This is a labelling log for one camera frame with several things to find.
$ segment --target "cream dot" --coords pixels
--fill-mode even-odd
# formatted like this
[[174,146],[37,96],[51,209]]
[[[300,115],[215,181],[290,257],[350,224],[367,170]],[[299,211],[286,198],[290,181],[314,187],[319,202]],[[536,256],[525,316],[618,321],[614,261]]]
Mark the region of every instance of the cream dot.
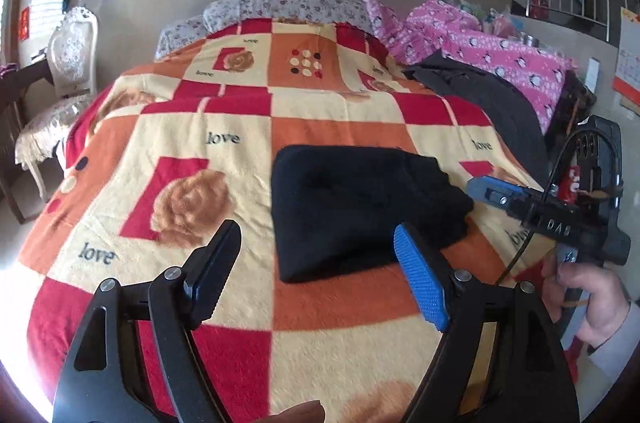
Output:
[[78,180],[76,179],[76,176],[69,176],[64,181],[62,181],[62,184],[60,184],[60,193],[68,194],[76,187],[77,182]]

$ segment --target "sleeve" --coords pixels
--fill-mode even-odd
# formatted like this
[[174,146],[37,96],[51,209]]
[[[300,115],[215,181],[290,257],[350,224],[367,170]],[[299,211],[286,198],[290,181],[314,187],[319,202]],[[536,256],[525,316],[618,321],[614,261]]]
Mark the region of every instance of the sleeve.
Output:
[[611,379],[616,380],[640,342],[640,307],[631,303],[624,323],[613,336],[599,346],[591,361]]

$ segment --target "blue gripper pad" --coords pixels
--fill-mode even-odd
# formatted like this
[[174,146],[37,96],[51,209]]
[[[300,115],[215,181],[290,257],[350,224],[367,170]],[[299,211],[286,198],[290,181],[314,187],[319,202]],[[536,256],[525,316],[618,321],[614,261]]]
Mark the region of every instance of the blue gripper pad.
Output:
[[400,225],[394,232],[394,251],[409,287],[414,294],[422,316],[441,333],[449,325],[449,313],[444,297],[444,289],[429,265],[424,260],[417,245]]

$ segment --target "chair leg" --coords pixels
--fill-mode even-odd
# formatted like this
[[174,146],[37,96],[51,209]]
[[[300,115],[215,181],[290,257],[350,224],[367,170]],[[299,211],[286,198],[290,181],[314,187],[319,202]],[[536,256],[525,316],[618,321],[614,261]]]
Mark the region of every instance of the chair leg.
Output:
[[24,224],[24,216],[22,215],[22,212],[20,211],[20,208],[18,207],[18,203],[15,202],[15,197],[14,194],[11,191],[11,186],[9,186],[9,182],[4,178],[4,174],[2,173],[2,170],[0,170],[0,189],[2,190],[2,193],[4,194],[4,197],[6,197],[6,202],[9,203],[9,209],[11,209],[12,213],[14,214],[15,218],[18,220],[18,222],[23,225]]
[[40,170],[38,169],[38,165],[34,164],[33,161],[27,161],[27,166],[31,171],[31,175],[33,176],[33,180],[36,181],[36,185],[38,186],[38,193],[40,194],[40,199],[43,202],[47,202],[47,188],[44,185],[44,180],[42,179],[42,174],[40,174]]

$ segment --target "checkered blanket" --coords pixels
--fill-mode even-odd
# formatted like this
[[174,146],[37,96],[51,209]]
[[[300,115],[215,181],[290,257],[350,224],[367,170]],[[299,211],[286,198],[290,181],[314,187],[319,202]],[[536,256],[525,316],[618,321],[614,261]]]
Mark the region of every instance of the checkered blanket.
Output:
[[[230,26],[124,73],[69,136],[66,178],[14,272],[30,312],[12,330],[26,334],[49,397],[104,278],[151,280],[232,218],[242,249],[194,339],[234,421],[309,399],[322,401],[329,423],[368,421],[372,407],[402,413],[440,334],[418,313],[397,264],[310,283],[278,280],[270,172],[290,144],[401,148],[436,157],[460,187],[486,174],[536,186],[482,110],[406,80],[370,35],[347,24],[270,19]],[[494,281],[522,228],[483,204],[468,227],[444,255]],[[536,236],[516,273],[550,244]],[[148,323],[140,333],[156,403],[172,412]],[[479,360],[489,349],[486,340]]]

